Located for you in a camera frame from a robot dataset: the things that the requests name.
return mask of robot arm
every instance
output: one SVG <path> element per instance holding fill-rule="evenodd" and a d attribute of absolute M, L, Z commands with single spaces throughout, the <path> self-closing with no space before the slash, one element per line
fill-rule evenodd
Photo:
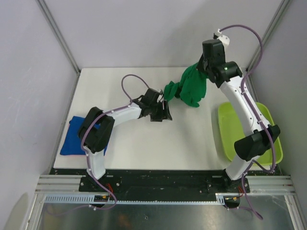
<path fill-rule="evenodd" d="M 197 69 L 206 73 L 209 80 L 215 83 L 217 88 L 221 89 L 241 121 L 246 137 L 235 142 L 237 155 L 225 170 L 228 179 L 235 181 L 242 176 L 253 160 L 263 155 L 271 146 L 265 131 L 258 123 L 256 116 L 243 95 L 246 93 L 257 113 L 261 114 L 246 85 L 244 85 L 244 92 L 242 92 L 241 82 L 243 77 L 240 68 L 233 61 L 225 61 L 225 49 L 229 45 L 229 38 L 222 35 L 219 30 L 213 38 L 213 40 L 202 43 L 203 54 Z M 261 120 L 268 129 L 273 141 L 275 141 L 280 134 L 279 127 L 277 125 L 271 126 L 264 116 L 261 116 Z"/>
<path fill-rule="evenodd" d="M 145 95 L 132 100 L 131 105 L 121 110 L 111 111 L 97 121 L 96 126 L 90 130 L 84 142 L 84 147 L 88 150 L 92 174 L 97 180 L 106 173 L 103 150 L 106 148 L 115 126 L 147 115 L 150 115 L 151 121 L 172 120 L 168 103 L 162 100 L 162 97 L 162 92 L 148 89 Z M 84 137 L 90 124 L 102 113 L 103 111 L 97 107 L 93 107 L 89 111 L 78 132 L 80 139 Z"/>

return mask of green towel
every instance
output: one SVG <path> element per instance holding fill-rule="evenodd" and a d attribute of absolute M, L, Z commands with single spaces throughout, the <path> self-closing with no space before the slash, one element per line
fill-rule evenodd
<path fill-rule="evenodd" d="M 198 102 L 206 95 L 207 75 L 199 72 L 197 63 L 188 67 L 178 83 L 170 82 L 164 88 L 164 98 L 167 101 L 173 97 L 180 98 L 185 104 L 199 107 Z"/>

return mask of white wall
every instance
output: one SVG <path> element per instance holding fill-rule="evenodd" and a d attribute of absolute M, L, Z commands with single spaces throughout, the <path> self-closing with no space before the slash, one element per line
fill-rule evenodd
<path fill-rule="evenodd" d="M 307 1 L 296 0 L 252 76 L 260 102 L 281 128 L 282 169 L 291 174 L 307 217 Z"/>
<path fill-rule="evenodd" d="M 281 0 L 46 0 L 80 68 L 186 67 L 202 42 L 231 24 L 260 35 Z M 258 43 L 243 29 L 227 31 L 227 58 L 246 66 Z"/>
<path fill-rule="evenodd" d="M 0 229 L 17 230 L 50 164 L 76 74 L 34 0 L 1 1 L 0 22 Z"/>

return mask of blue cloth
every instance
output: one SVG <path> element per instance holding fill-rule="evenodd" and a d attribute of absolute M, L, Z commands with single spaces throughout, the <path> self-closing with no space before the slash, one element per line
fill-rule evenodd
<path fill-rule="evenodd" d="M 81 140 L 78 137 L 78 131 L 83 121 L 83 117 L 72 117 L 60 155 L 85 155 L 85 152 L 81 149 Z"/>

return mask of white table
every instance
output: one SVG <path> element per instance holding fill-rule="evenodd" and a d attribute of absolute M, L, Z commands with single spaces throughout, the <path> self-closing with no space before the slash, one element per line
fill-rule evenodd
<path fill-rule="evenodd" d="M 151 88 L 164 89 L 170 81 L 178 82 L 185 68 L 90 68 L 82 69 L 77 89 L 61 137 L 54 168 L 85 169 L 85 156 L 62 156 L 69 121 L 85 117 L 97 106 L 109 110 L 126 105 L 129 100 L 121 89 L 124 75 L 142 77 Z M 137 78 L 124 82 L 132 98 L 145 94 L 146 87 Z M 179 99 L 169 102 L 173 121 L 150 122 L 150 117 L 128 121 L 113 129 L 105 156 L 107 169 L 220 170 L 226 158 L 218 128 L 217 109 L 227 98 L 207 81 L 207 94 L 199 108 Z"/>

